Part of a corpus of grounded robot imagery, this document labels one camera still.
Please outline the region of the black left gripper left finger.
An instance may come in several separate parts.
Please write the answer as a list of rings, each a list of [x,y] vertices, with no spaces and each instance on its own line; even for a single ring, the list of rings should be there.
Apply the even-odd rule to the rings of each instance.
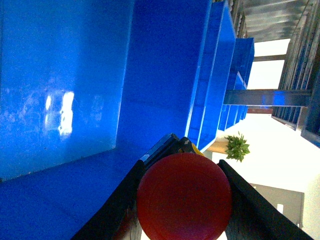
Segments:
[[[111,240],[120,229],[127,210],[134,206],[137,189],[144,173],[144,162],[138,160],[103,206],[72,239]]]

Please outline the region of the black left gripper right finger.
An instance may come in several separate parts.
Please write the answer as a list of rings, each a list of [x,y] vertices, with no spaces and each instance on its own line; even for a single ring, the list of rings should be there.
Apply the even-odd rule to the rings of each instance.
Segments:
[[[258,193],[225,160],[218,166],[232,192],[232,213],[225,234],[228,240],[311,240]]]

